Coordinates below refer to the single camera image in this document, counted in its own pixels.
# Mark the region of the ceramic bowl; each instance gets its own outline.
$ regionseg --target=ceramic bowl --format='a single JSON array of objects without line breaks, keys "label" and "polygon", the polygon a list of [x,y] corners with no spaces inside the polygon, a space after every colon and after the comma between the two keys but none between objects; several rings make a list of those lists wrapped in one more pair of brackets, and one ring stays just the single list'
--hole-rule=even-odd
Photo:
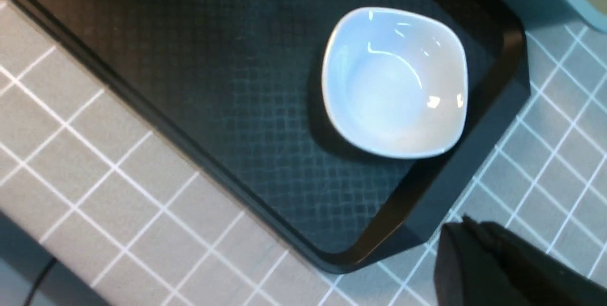
[{"label": "ceramic bowl", "polygon": [[333,126],[354,146],[390,158],[433,157],[453,147],[464,129],[464,47],[428,17],[359,8],[332,32],[322,93]]}]

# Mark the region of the bowl rim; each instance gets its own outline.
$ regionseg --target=bowl rim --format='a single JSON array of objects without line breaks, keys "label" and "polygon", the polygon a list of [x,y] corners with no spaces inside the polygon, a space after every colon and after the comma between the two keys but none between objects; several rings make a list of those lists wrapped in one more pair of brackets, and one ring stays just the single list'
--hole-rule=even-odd
[{"label": "bowl rim", "polygon": [[[460,59],[461,59],[462,63],[464,64],[464,66],[463,66],[463,68],[464,68],[463,88],[464,88],[465,98],[464,98],[464,105],[461,108],[462,109],[462,122],[460,122],[458,131],[455,132],[455,136],[453,137],[453,140],[451,140],[450,142],[447,142],[446,146],[443,146],[442,148],[438,148],[436,150],[428,150],[425,152],[415,152],[415,153],[413,153],[413,152],[407,152],[407,153],[394,152],[394,151],[382,150],[380,148],[371,148],[369,146],[366,146],[365,144],[357,143],[356,141],[353,141],[351,138],[349,138],[345,134],[345,131],[343,131],[343,129],[341,129],[340,123],[336,121],[334,113],[332,112],[331,103],[328,100],[328,74],[327,74],[328,68],[327,68],[327,66],[328,66],[329,55],[331,53],[333,44],[335,42],[335,38],[337,36],[338,30],[341,29],[343,23],[348,21],[355,14],[359,14],[363,11],[370,11],[370,10],[372,10],[373,12],[377,12],[377,11],[395,12],[395,13],[401,14],[403,16],[408,16],[408,17],[416,18],[418,20],[423,20],[427,23],[434,24],[434,25],[444,29],[445,31],[447,31],[447,34],[449,34],[455,40],[455,44],[457,44],[457,47],[459,49]],[[414,12],[409,12],[407,10],[388,8],[388,7],[366,6],[366,7],[359,7],[359,8],[351,10],[350,12],[345,14],[343,17],[341,17],[341,19],[336,23],[335,27],[331,31],[331,36],[329,36],[327,46],[325,47],[325,53],[324,53],[323,59],[322,59],[321,85],[322,85],[322,100],[325,105],[325,111],[327,112],[327,116],[328,116],[329,120],[331,121],[333,128],[336,129],[336,131],[341,135],[341,137],[343,139],[345,139],[347,142],[349,142],[349,144],[351,144],[352,146],[355,146],[356,148],[360,148],[368,153],[372,153],[375,155],[379,155],[381,157],[392,158],[392,159],[423,159],[423,158],[436,157],[440,154],[447,152],[451,148],[453,148],[453,146],[455,146],[455,144],[457,144],[457,142],[459,141],[459,139],[462,136],[462,133],[464,132],[464,126],[466,124],[466,117],[468,115],[468,62],[466,60],[466,51],[464,49],[464,45],[461,42],[461,39],[457,36],[457,34],[455,34],[455,32],[453,32],[453,29],[451,29],[450,27],[448,27],[447,25],[445,25],[444,23],[442,23],[438,20],[432,19],[431,17],[423,16],[421,14],[417,14]]]}]

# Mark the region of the cable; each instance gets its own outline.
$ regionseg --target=cable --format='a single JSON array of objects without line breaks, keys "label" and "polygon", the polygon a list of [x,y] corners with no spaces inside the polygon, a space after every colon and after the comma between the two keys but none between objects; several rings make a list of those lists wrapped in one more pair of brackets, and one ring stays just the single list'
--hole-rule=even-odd
[{"label": "cable", "polygon": [[50,261],[48,261],[48,263],[46,264],[44,269],[42,269],[42,271],[36,278],[36,281],[34,281],[34,284],[32,285],[32,288],[30,289],[30,293],[28,293],[28,297],[26,297],[26,301],[23,303],[23,306],[30,306],[32,304],[32,300],[34,299],[34,295],[36,295],[36,291],[37,291],[38,287],[40,287],[40,285],[44,281],[44,278],[46,278],[46,276],[48,275],[48,272],[50,272],[52,267],[54,267],[55,263],[57,263],[57,259],[52,258],[52,259],[50,259]]}]

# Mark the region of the white grid line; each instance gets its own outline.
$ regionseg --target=white grid line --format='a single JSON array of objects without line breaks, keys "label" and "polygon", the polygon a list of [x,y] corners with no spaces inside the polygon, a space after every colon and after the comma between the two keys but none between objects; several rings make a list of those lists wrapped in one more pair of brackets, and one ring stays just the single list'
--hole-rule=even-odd
[{"label": "white grid line", "polygon": [[462,222],[462,217],[460,215],[458,215],[457,213],[455,213],[455,211],[449,209],[449,212],[451,213],[451,217],[454,218],[455,220],[457,220],[458,222]]},{"label": "white grid line", "polygon": [[411,287],[409,287],[404,280],[401,280],[396,274],[392,272],[383,262],[377,263],[378,267],[384,271],[384,273],[388,274],[388,276],[394,280],[397,284],[401,285],[402,289],[399,288],[399,291],[396,293],[396,298],[392,297],[394,300],[398,299],[398,297],[403,293],[404,290],[408,291],[415,299],[417,299],[421,304],[425,306],[430,306],[430,304],[421,297],[418,293],[416,293]]},{"label": "white grid line", "polygon": [[[575,47],[576,44],[577,44],[577,40],[575,40],[574,44],[572,44],[570,46],[570,50],[572,50]],[[561,59],[561,61],[557,64],[557,66],[560,66],[562,64],[562,62],[569,56],[569,54],[570,54],[570,52],[566,53],[566,55],[563,56],[563,59]],[[542,86],[541,90],[538,90],[537,96],[543,95],[543,89],[544,89],[544,87],[545,87],[545,84]],[[600,85],[598,85],[595,88],[595,90],[592,92],[592,94],[595,94],[599,87],[600,87]],[[570,125],[567,128],[567,131],[565,131],[564,135],[561,137],[561,139],[559,140],[559,142],[557,143],[557,145],[555,146],[555,148],[553,148],[551,150],[550,156],[548,157],[548,159],[546,160],[546,162],[544,163],[544,165],[542,165],[542,168],[540,168],[540,172],[538,172],[537,176],[531,182],[531,185],[529,186],[529,188],[527,189],[527,191],[523,195],[522,200],[518,203],[518,205],[516,205],[516,208],[514,209],[514,212],[512,213],[512,215],[510,216],[510,219],[506,223],[506,227],[508,227],[510,225],[510,223],[514,219],[514,216],[518,215],[518,211],[520,211],[521,207],[523,207],[523,204],[525,203],[525,200],[527,200],[529,194],[531,193],[531,191],[533,191],[533,188],[537,185],[538,181],[540,180],[540,177],[542,176],[542,174],[544,174],[544,171],[548,167],[549,163],[555,157],[556,153],[559,151],[559,149],[561,148],[561,146],[563,145],[563,143],[565,142],[565,140],[567,140],[567,137],[569,136],[569,134],[571,133],[571,131],[576,126],[576,122],[579,120],[579,118],[581,118],[582,114],[584,113],[584,111],[586,110],[586,108],[588,107],[588,105],[590,105],[590,102],[591,102],[590,99],[588,99],[586,101],[586,103],[583,105],[583,107],[581,108],[581,110],[577,113],[577,115],[575,116],[575,118],[573,120],[571,120]]]},{"label": "white grid line", "polygon": [[[108,172],[106,172],[102,177],[100,177],[100,179],[97,180],[97,182],[95,184],[93,184],[93,186],[87,192],[85,192],[84,195],[82,195],[80,198],[78,198],[78,201],[76,201],[76,203],[74,203],[74,207],[80,207],[85,202],[85,200],[87,198],[89,198],[89,196],[92,195],[93,192],[97,191],[97,189],[101,186],[101,184],[103,184],[104,181],[106,181],[109,178],[109,176],[111,176],[112,173],[116,171],[116,167],[118,167],[118,165],[120,165],[126,159],[128,159],[128,157],[131,155],[131,153],[135,152],[135,150],[137,150],[137,148],[139,148],[139,146],[141,146],[141,144],[143,144],[143,142],[145,142],[151,135],[152,135],[152,131],[148,131],[141,139],[139,139],[137,142],[135,142],[135,144],[126,153],[124,153],[124,155],[120,158],[120,160],[114,166],[110,167]],[[61,226],[61,224],[63,224],[63,222],[72,213],[73,213],[73,210],[70,210],[67,213],[65,213],[65,215],[63,215],[63,217],[61,217],[59,220],[57,220],[57,222],[55,222],[47,230],[47,232],[40,238],[39,243],[43,244],[48,239],[48,237],[50,237],[50,235],[57,228],[59,228],[59,226]]]},{"label": "white grid line", "polygon": [[573,75],[571,75],[570,72],[566,68],[563,68],[563,72],[565,74],[567,74],[568,77],[570,77],[571,81],[573,81],[573,83],[575,83],[575,85],[577,85],[577,87],[579,87],[579,89],[582,90],[584,92],[584,94],[586,94],[586,96],[588,96],[590,98],[590,101],[596,103],[596,105],[599,107],[599,109],[601,109],[605,113],[607,113],[607,107],[605,107],[601,101],[596,99],[596,96],[594,96],[586,87],[581,85],[581,83],[579,83],[579,81],[577,81],[577,79],[575,79],[575,77]]},{"label": "white grid line", "polygon": [[[532,134],[534,135],[540,142],[542,142],[544,144],[544,146],[546,146],[546,148],[548,148],[549,150],[553,150],[552,147],[550,146],[550,144],[548,144],[546,142],[546,140],[542,139],[542,137],[536,132],[534,131],[529,125],[527,125],[524,121],[521,122],[521,124]],[[587,180],[585,177],[583,177],[579,172],[577,172],[577,170],[571,166],[571,164],[564,159],[559,153],[555,154],[555,158],[559,160],[560,163],[563,164],[563,166],[565,168],[567,168],[571,174],[573,174],[575,176],[575,178],[577,178],[579,181],[581,181],[582,183],[584,183],[584,185],[589,181]],[[605,198],[605,196],[603,196],[595,187],[593,187],[592,185],[590,185],[590,192],[592,192],[594,194],[594,196],[596,196],[596,198],[600,199],[601,202],[605,203],[605,205],[607,206],[607,198]]]},{"label": "white grid line", "polygon": [[[491,198],[493,198],[493,200],[495,200],[495,202],[497,202],[504,210],[506,210],[510,215],[512,215],[513,211],[512,209],[510,209],[509,206],[507,206],[503,200],[501,200],[501,198],[499,198],[499,196],[497,196],[493,191],[491,191],[490,188],[487,187],[487,185],[485,185],[483,183],[483,181],[478,182],[478,185],[486,192],[486,194],[488,196],[490,196]],[[520,216],[516,215],[515,219],[521,224],[521,226],[523,226],[523,228],[525,228],[525,230],[527,230],[529,232],[529,234],[533,235],[533,237],[535,237],[535,239],[537,239],[538,241],[540,241],[540,243],[546,247],[548,247],[550,245],[550,243],[544,239],[544,237],[542,237],[542,235],[538,234],[536,230],[534,230],[534,228],[532,228],[524,219],[522,219]],[[570,267],[574,267],[574,265],[568,260],[566,259],[563,255],[560,254],[560,252],[558,252],[557,250],[553,250],[552,251],[556,256],[559,257],[559,260],[561,260],[564,264],[570,266]]]},{"label": "white grid line", "polygon": [[[91,103],[95,102],[95,100],[97,98],[99,98],[100,95],[102,95],[104,93],[104,90],[101,89],[99,90],[96,94],[93,95],[93,97],[91,97],[88,101],[86,101],[82,107],[80,107],[78,110],[76,110],[76,112],[74,112],[74,114],[72,114],[72,116],[70,116],[70,118],[67,119],[67,123],[69,124],[70,122],[72,122],[75,118],[78,117],[78,115],[80,115],[84,109],[86,109],[87,107],[89,107],[89,105],[91,105]],[[50,136],[48,136],[48,138],[46,138],[36,149],[34,149],[32,151],[32,153],[30,153],[25,159],[23,159],[24,163],[29,163],[32,159],[34,159],[34,157],[37,156],[37,154],[39,154],[51,141],[53,141],[53,139],[55,139],[59,133],[61,133],[61,131],[63,131],[63,129],[65,129],[64,126],[59,126],[59,128],[57,130],[55,130]],[[19,172],[19,170],[22,169],[22,165],[18,164],[17,167],[13,168],[13,170],[11,170],[11,172],[9,172],[6,176],[4,176],[4,178],[2,178],[2,180],[0,180],[0,185],[4,185],[4,183],[6,183],[11,177],[13,177],[15,174],[17,174],[17,172]]]},{"label": "white grid line", "polygon": [[547,53],[550,56],[552,61],[555,62],[555,67],[548,74],[546,81],[544,81],[544,83],[542,83],[540,88],[537,88],[537,86],[535,86],[535,84],[533,84],[533,82],[530,81],[531,86],[537,88],[538,93],[532,94],[531,99],[529,99],[529,101],[527,101],[527,104],[523,107],[523,109],[518,114],[518,116],[520,116],[521,119],[527,115],[527,113],[531,109],[531,106],[533,106],[535,101],[537,101],[537,99],[539,98],[539,95],[540,95],[539,93],[543,92],[544,89],[546,87],[548,87],[548,84],[550,84],[550,81],[552,81],[552,79],[555,77],[557,72],[559,72],[559,68],[560,68],[561,64],[563,64],[563,62],[571,55],[571,53],[575,49],[575,40],[574,40],[572,42],[572,44],[570,44],[570,47],[567,49],[567,51],[565,51],[565,53],[563,54],[563,57],[557,61],[554,59],[554,57],[552,55],[550,55],[548,50],[546,50],[546,48],[544,48],[544,45],[542,45],[540,42],[538,42],[538,40],[535,39],[532,34],[530,34],[529,32],[525,32],[525,34],[527,35],[527,38],[530,38],[531,40],[533,40],[540,47],[540,49],[542,49],[542,51],[544,51],[545,53]]},{"label": "white grid line", "polygon": [[[0,142],[0,148],[2,148],[2,150],[4,150],[4,152],[6,152],[10,157],[13,157],[13,159],[15,161],[17,161],[18,163],[22,163],[22,160],[15,153],[13,153],[9,148],[4,146],[4,144],[2,144],[1,142]],[[69,206],[70,208],[74,207],[74,204],[69,199],[67,199],[66,196],[64,196],[61,192],[59,192],[51,183],[49,183],[46,179],[44,179],[42,176],[40,176],[40,174],[38,172],[36,172],[33,168],[31,168],[28,164],[23,164],[23,167],[32,176],[34,176],[40,183],[42,183],[48,190],[50,190],[53,194],[55,194],[59,198],[59,200],[61,200],[65,204],[67,204],[67,206]],[[93,219],[91,219],[91,217],[89,217],[89,215],[87,215],[84,211],[82,211],[78,208],[74,208],[74,210],[76,211],[76,213],[78,213],[78,215],[80,215],[83,219],[85,219],[87,222],[89,222],[89,224],[91,226],[93,226],[93,228],[95,228],[97,231],[99,231],[99,233],[101,233],[104,237],[106,237],[106,239],[108,239],[113,245],[115,245],[120,250],[123,248],[123,245],[117,239],[113,238],[112,235],[110,235],[106,230],[104,230],[101,226],[99,226],[99,224],[97,224]],[[145,263],[143,263],[141,260],[139,260],[137,257],[135,257],[131,252],[127,251],[126,254],[137,265],[139,265],[139,267],[141,267],[143,270],[145,270],[153,278],[158,280],[158,282],[160,282],[161,285],[163,285],[169,291],[173,291],[173,287],[169,283],[167,283],[167,281],[165,281],[163,278],[161,278],[158,274],[156,274],[156,272],[154,272],[152,269],[150,269],[150,267],[145,265]],[[183,297],[182,295],[177,294],[177,296],[181,300],[186,302],[187,304],[191,305],[191,302],[189,302],[189,300],[186,299],[185,297]]]},{"label": "white grid line", "polygon": [[588,191],[588,188],[590,187],[590,182],[594,179],[594,177],[598,174],[601,166],[603,165],[603,163],[605,163],[605,159],[607,159],[607,155],[603,155],[603,159],[601,160],[600,164],[598,165],[598,167],[594,170],[594,172],[592,173],[592,177],[590,177],[590,180],[586,183],[586,186],[584,187],[584,190],[581,192],[581,194],[578,196],[577,200],[575,200],[575,203],[573,204],[573,207],[571,207],[571,210],[567,213],[567,216],[565,217],[565,220],[563,222],[563,224],[561,224],[561,227],[559,229],[559,232],[557,232],[557,235],[554,237],[554,239],[552,240],[552,243],[550,243],[550,246],[548,247],[548,250],[546,250],[546,252],[550,252],[550,250],[552,250],[552,248],[554,247],[555,243],[557,243],[557,240],[559,239],[561,233],[563,232],[563,229],[565,228],[565,226],[567,225],[567,222],[569,221],[569,219],[571,218],[571,216],[573,215],[575,209],[577,208],[577,206],[579,205],[579,202],[582,200],[582,198],[584,198],[584,195],[586,195],[586,191]]},{"label": "white grid line", "polygon": [[[9,75],[8,77],[9,77],[9,79],[15,81],[15,78],[12,75]],[[68,129],[68,131],[70,131],[75,137],[77,137],[89,149],[91,149],[91,151],[93,153],[95,153],[102,161],[104,161],[110,167],[115,166],[115,164],[110,159],[108,159],[108,157],[106,157],[106,155],[101,153],[101,151],[99,151],[87,139],[85,139],[78,131],[76,131],[76,129],[74,129],[69,124],[66,124],[66,122],[58,114],[56,114],[54,112],[54,110],[52,110],[50,107],[48,107],[48,105],[46,103],[44,103],[41,99],[39,99],[39,97],[37,97],[35,94],[33,94],[33,92],[31,92],[27,87],[25,87],[22,83],[20,83],[18,81],[15,81],[15,85],[17,85],[19,88],[21,88],[21,90],[23,90],[28,96],[30,96],[30,98],[32,98],[40,107],[42,107],[48,114],[50,114],[53,118],[55,118],[55,120],[57,120],[57,122],[59,122],[62,125],[65,125],[65,128]],[[120,174],[120,176],[122,176],[133,187],[135,187],[135,189],[137,189],[137,191],[139,191],[141,194],[143,194],[143,196],[145,196],[148,200],[150,200],[150,202],[152,202],[154,205],[156,205],[156,207],[159,207],[159,208],[162,207],[162,204],[158,200],[156,200],[156,198],[154,198],[152,195],[150,195],[150,193],[148,191],[143,189],[143,187],[141,187],[141,185],[139,185],[139,183],[137,183],[132,178],[130,178],[130,176],[128,176],[126,173],[124,173],[120,167],[115,167],[115,172],[117,172],[117,174]],[[176,223],[178,223],[182,228],[184,228],[184,230],[186,232],[188,232],[190,235],[192,235],[196,239],[196,241],[201,243],[206,248],[209,248],[209,250],[211,250],[213,252],[213,254],[215,254],[215,256],[217,256],[221,260],[221,262],[223,262],[232,271],[234,271],[234,273],[236,273],[240,278],[242,278],[247,284],[249,284],[253,288],[256,288],[256,284],[254,282],[252,282],[251,279],[249,279],[245,274],[243,274],[239,269],[237,269],[221,253],[212,249],[211,246],[208,244],[208,242],[206,242],[198,234],[196,234],[196,232],[193,231],[191,228],[189,228],[189,226],[187,226],[184,222],[182,222],[182,220],[180,220],[177,216],[175,216],[169,210],[166,211],[166,214],[169,217],[171,217],[171,219],[173,219]],[[134,255],[132,255],[132,253],[130,253],[128,251],[126,252],[126,254],[128,254],[128,256],[130,256],[130,257],[134,257]],[[265,293],[265,291],[263,291],[262,289],[260,289],[259,293],[266,299],[273,300],[273,298],[270,297],[267,293]]]},{"label": "white grid line", "polygon": [[582,38],[584,37],[584,35],[586,34],[586,31],[589,31],[588,27],[584,27],[584,32],[580,32],[579,35],[575,35],[574,32],[571,31],[571,29],[569,27],[565,27],[567,29],[567,31],[573,36],[573,38],[575,38],[575,40],[579,41],[579,44],[581,45],[581,47],[583,47],[586,51],[588,51],[588,53],[590,53],[590,55],[596,59],[596,61],[601,64],[601,66],[603,68],[605,68],[605,70],[607,70],[607,64],[605,64],[605,62],[603,62],[603,60],[597,56],[596,53],[594,53],[594,51],[592,51],[592,49],[590,49],[588,47],[588,45],[586,45],[586,43],[582,40]]},{"label": "white grid line", "polygon": [[[548,96],[546,96],[544,94],[544,92],[539,93],[540,95],[542,95],[542,97],[544,97],[544,99],[546,100],[546,102],[548,102],[550,105],[552,105],[552,107],[559,113],[561,114],[561,116],[563,116],[563,118],[565,118],[565,120],[567,120],[568,123],[573,123],[573,120]],[[599,151],[601,154],[605,153],[605,149],[603,149],[599,144],[596,143],[596,141],[594,141],[594,139],[592,139],[592,137],[590,137],[590,135],[588,135],[586,133],[586,131],[584,129],[579,128],[579,126],[577,124],[574,125],[574,128],[579,131],[579,133],[583,136],[583,138],[585,138],[590,145],[592,145],[597,151]]]},{"label": "white grid line", "polygon": [[[21,73],[19,73],[16,77],[15,80],[16,81],[21,81],[21,79],[27,75],[30,71],[32,71],[32,69],[39,64],[40,62],[42,62],[46,57],[48,57],[51,53],[53,53],[56,49],[56,46],[51,46],[48,50],[44,51],[44,53],[42,53],[42,55],[40,55],[38,58],[36,58],[31,64],[29,64],[28,66],[26,66],[26,68],[21,71]],[[7,77],[9,77],[9,75],[11,75],[11,73],[4,68],[3,66],[0,65],[0,72],[4,73]],[[2,90],[0,90],[0,96],[2,96],[6,91],[9,90],[9,88],[11,88],[13,85],[15,85],[14,81],[10,81],[9,84],[7,84],[6,87],[2,88]]]},{"label": "white grid line", "polygon": [[[586,34],[586,32],[588,31],[588,27],[584,27],[580,32],[579,32],[579,37],[577,36],[573,36],[573,44],[572,47],[569,48],[569,51],[566,51],[571,53],[573,51],[573,48],[575,47],[576,43],[579,42],[579,39],[584,36],[584,34]],[[546,55],[548,56],[549,59],[551,59],[553,62],[555,62],[557,64],[557,66],[560,68],[559,63],[564,63],[564,59],[566,57],[568,57],[567,54],[563,55],[563,57],[561,58],[561,60],[557,60],[551,53],[550,51],[548,51],[548,49],[544,46],[544,44],[542,44],[542,42],[540,42],[540,40],[538,40],[538,38],[536,38],[533,33],[531,32],[525,32],[525,35],[527,35],[527,38],[533,40],[534,43],[536,43],[540,49],[542,49],[542,51],[544,51],[546,53]]]},{"label": "white grid line", "polygon": [[421,295],[419,295],[416,291],[414,291],[414,289],[412,289],[411,287],[409,287],[407,284],[405,284],[405,288],[403,289],[405,291],[408,291],[412,297],[414,297],[415,299],[417,299],[419,302],[421,302],[424,306],[430,306],[430,304],[428,304],[423,297],[421,297]]},{"label": "white grid line", "polygon": [[[502,141],[500,142],[499,146],[498,145],[494,146],[494,150],[490,153],[489,157],[485,160],[483,168],[481,168],[480,172],[477,172],[477,174],[475,176],[483,176],[485,174],[485,172],[487,172],[489,166],[491,166],[491,164],[493,163],[493,161],[495,160],[495,158],[498,155],[497,148],[499,148],[500,146],[503,146],[503,144],[508,142],[508,139],[510,139],[510,137],[514,133],[514,129],[516,129],[516,124],[510,125],[510,127],[507,129],[505,134],[502,136],[502,138],[501,138]],[[470,195],[470,193],[472,193],[472,191],[474,190],[474,187],[477,185],[478,180],[475,179],[475,176],[473,176],[472,179],[470,180],[472,183],[469,184],[468,188],[463,191],[464,196],[462,196],[462,198],[459,200],[458,204],[455,205],[452,209],[449,209],[450,213],[457,215],[457,211],[459,211],[460,207],[462,207],[462,205],[464,205],[464,202],[466,202],[466,200],[468,199],[468,196]],[[434,243],[436,241],[438,241],[439,238],[440,238],[440,236],[436,236],[433,239],[433,241],[430,243],[430,245],[425,243],[425,250],[423,251],[423,254],[418,259],[418,261],[416,262],[416,265],[414,265],[414,267],[408,274],[407,278],[405,278],[405,280],[402,282],[401,287],[398,289],[398,291],[396,291],[396,294],[394,295],[394,297],[392,297],[392,300],[390,300],[390,303],[388,304],[388,306],[392,306],[394,304],[394,302],[397,300],[397,298],[399,297],[399,295],[403,292],[403,289],[407,288],[407,282],[411,279],[411,277],[417,271],[417,268],[419,267],[419,265],[421,265],[421,262],[423,261],[423,259],[425,259],[425,257],[429,253],[434,252],[434,249],[432,248],[432,246],[434,245]]]},{"label": "white grid line", "polygon": [[[507,155],[507,153],[501,152],[501,155],[503,155],[503,157],[510,162],[510,164],[512,164],[514,166],[514,168],[516,168],[527,180],[529,180],[530,182],[533,181],[533,179],[531,178],[531,176],[529,176],[529,174],[527,172],[525,172],[524,168],[522,168],[516,161],[514,161],[514,159],[512,159],[509,155]],[[550,192],[548,192],[548,190],[546,190],[538,181],[538,183],[535,185],[535,187],[537,188],[537,190],[542,193],[542,195],[544,195],[546,198],[548,198],[548,200],[557,207],[557,209],[559,209],[559,211],[561,211],[563,213],[563,215],[567,215],[567,213],[569,212],[568,209],[566,209],[563,205],[561,205],[561,203],[556,200],[556,198],[554,198],[554,196],[552,196],[552,194],[550,194]],[[602,246],[603,245],[603,241],[601,241],[600,239],[598,239],[598,236],[596,236],[595,234],[592,233],[592,231],[590,231],[590,229],[586,228],[586,226],[577,219],[577,217],[575,217],[574,215],[571,216],[571,222],[573,222],[576,226],[579,227],[580,230],[582,230],[583,232],[586,233],[586,235],[588,235],[588,237],[590,237],[590,239],[592,239],[592,241],[594,241],[596,244]]]},{"label": "white grid line", "polygon": [[[212,248],[213,249],[216,248],[219,245],[219,243],[226,237],[226,235],[228,235],[228,233],[230,232],[230,230],[232,230],[232,228],[234,228],[234,226],[236,226],[236,224],[238,223],[238,221],[244,215],[245,215],[245,212],[244,211],[240,211],[240,213],[238,213],[238,215],[236,215],[236,217],[234,217],[234,220],[232,220],[230,222],[230,224],[228,224],[228,226],[225,228],[225,230],[223,230],[223,232],[221,232],[221,235],[219,235],[219,237],[217,237],[217,239],[215,240],[215,242],[212,244]],[[209,256],[211,256],[211,255],[212,255],[211,250],[207,250],[206,253],[188,271],[188,273],[184,276],[184,278],[182,278],[182,280],[180,280],[180,282],[176,285],[175,291],[180,290],[188,282],[188,280],[190,280],[190,278],[192,277],[192,275],[194,273],[196,273],[196,271],[198,270],[198,268],[200,267],[200,265],[202,265],[202,263],[204,263],[204,261]],[[169,296],[166,297],[165,301],[162,303],[162,306],[165,306],[166,304],[168,304],[169,301],[171,301],[171,299],[173,299],[173,297],[175,297],[175,295],[173,293],[169,294]]]},{"label": "white grid line", "polygon": [[259,293],[259,290],[261,289],[261,287],[265,284],[265,282],[267,281],[267,279],[272,275],[272,273],[276,270],[276,268],[278,268],[278,265],[280,265],[280,263],[282,262],[282,260],[284,260],[288,254],[289,254],[289,250],[286,249],[282,253],[282,255],[280,255],[280,257],[278,258],[278,260],[276,260],[276,262],[272,265],[272,267],[270,267],[270,269],[267,270],[267,273],[264,275],[264,277],[262,278],[262,280],[260,280],[257,288],[254,289],[252,291],[251,295],[249,295],[249,297],[245,300],[245,306],[247,306],[251,302],[251,300],[255,297],[255,295],[257,293]]},{"label": "white grid line", "polygon": [[594,270],[597,269],[598,263],[601,261],[601,258],[603,258],[603,254],[605,254],[605,250],[607,250],[607,241],[605,241],[603,248],[601,248],[601,252],[599,252],[598,258],[592,264],[590,272],[588,273],[588,275],[586,275],[587,278],[590,278],[590,276],[592,276],[592,274],[594,273]]},{"label": "white grid line", "polygon": [[318,306],[322,306],[325,304],[325,301],[327,301],[327,299],[329,298],[329,295],[331,295],[331,293],[334,291],[335,287],[341,281],[342,278],[343,278],[343,274],[339,275],[338,277],[335,278],[335,281],[333,281],[330,284],[329,289],[327,290],[327,293],[325,293],[325,296],[322,297],[322,299],[318,302]]},{"label": "white grid line", "polygon": [[156,215],[154,215],[154,217],[152,217],[152,219],[150,219],[143,226],[143,228],[141,228],[141,230],[139,230],[137,232],[137,234],[135,234],[135,236],[127,243],[127,245],[124,246],[124,251],[120,250],[120,252],[116,255],[116,257],[112,261],[110,261],[110,263],[108,263],[108,265],[106,265],[106,267],[99,274],[97,274],[97,277],[94,278],[93,282],[91,282],[91,284],[89,285],[91,288],[95,288],[95,286],[99,283],[99,281],[101,281],[102,278],[104,278],[105,275],[110,271],[110,269],[112,269],[113,266],[124,256],[125,252],[127,250],[130,250],[130,248],[135,244],[135,242],[137,242],[141,238],[141,236],[143,236],[143,234],[145,234],[145,232],[150,228],[150,226],[152,226],[152,224],[154,224],[154,222],[156,222],[156,220],[160,218],[160,216],[164,212],[164,209],[169,207],[171,205],[171,203],[173,203],[173,201],[176,200],[186,188],[188,188],[190,183],[197,176],[198,176],[198,172],[195,172],[188,180],[186,180],[186,182],[182,185],[182,187],[180,187],[177,190],[177,192],[173,195],[173,197],[165,204],[165,207],[163,209],[158,210]]},{"label": "white grid line", "polygon": [[[338,276],[335,281],[331,281],[329,280],[324,274],[322,274],[320,271],[318,271],[318,269],[316,269],[316,274],[321,278],[321,280],[323,280],[325,283],[327,283],[327,285],[329,285],[329,291],[336,291],[338,293],[338,295],[340,295],[343,299],[345,299],[347,302],[349,302],[349,304],[357,306],[358,304],[356,304],[356,302],[354,300],[352,300],[351,297],[349,297],[349,295],[345,294],[342,289],[340,287],[338,287],[338,283],[341,281],[343,274]],[[323,299],[326,301],[326,297],[329,297],[329,294],[325,293],[325,297],[323,297]]]}]

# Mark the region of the gray surface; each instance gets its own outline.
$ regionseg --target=gray surface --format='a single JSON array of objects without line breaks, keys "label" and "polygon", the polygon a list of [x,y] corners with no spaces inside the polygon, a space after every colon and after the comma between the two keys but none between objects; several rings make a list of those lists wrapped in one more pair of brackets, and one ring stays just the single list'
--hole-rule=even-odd
[{"label": "gray surface", "polygon": [[[0,38],[11,29],[37,34],[12,7],[0,8],[1,20],[18,23],[0,23]],[[446,219],[469,213],[502,223],[607,284],[606,77],[575,76],[587,70],[575,62],[607,71],[607,37],[576,27],[529,34],[533,98]],[[0,109],[9,125],[0,131],[0,208],[111,303],[436,302],[438,232],[357,273],[320,273],[71,59],[70,67],[61,48],[44,36],[28,42],[34,56],[0,43],[0,79],[8,79],[0,105],[9,106]],[[20,81],[37,68],[58,78]],[[98,90],[74,94],[66,85],[75,79]]]}]

